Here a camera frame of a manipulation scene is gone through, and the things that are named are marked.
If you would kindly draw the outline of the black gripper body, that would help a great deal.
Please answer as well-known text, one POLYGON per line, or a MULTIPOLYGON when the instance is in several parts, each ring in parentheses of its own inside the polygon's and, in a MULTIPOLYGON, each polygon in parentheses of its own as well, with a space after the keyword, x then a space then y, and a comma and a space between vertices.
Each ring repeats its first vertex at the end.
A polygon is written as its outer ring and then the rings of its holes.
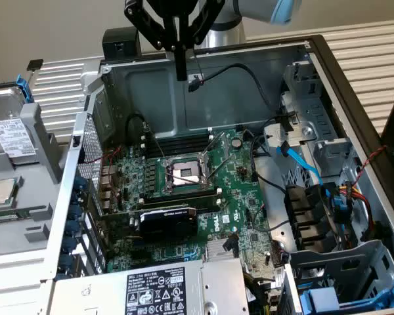
POLYGON ((197 0, 147 0, 154 12, 161 18, 189 16, 197 0))

